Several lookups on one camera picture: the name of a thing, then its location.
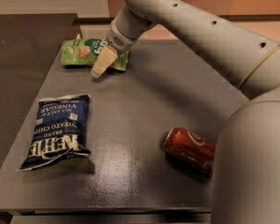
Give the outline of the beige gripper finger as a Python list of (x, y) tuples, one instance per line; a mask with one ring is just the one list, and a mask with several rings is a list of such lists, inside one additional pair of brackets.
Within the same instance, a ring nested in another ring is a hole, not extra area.
[(118, 52), (112, 46), (103, 47), (91, 69), (91, 75), (100, 77), (117, 58)]

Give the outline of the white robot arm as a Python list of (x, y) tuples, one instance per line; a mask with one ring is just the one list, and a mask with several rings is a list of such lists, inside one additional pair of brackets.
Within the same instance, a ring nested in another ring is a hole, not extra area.
[(248, 100), (217, 140), (212, 223), (280, 224), (280, 44), (180, 0), (125, 0), (92, 74), (157, 23)]

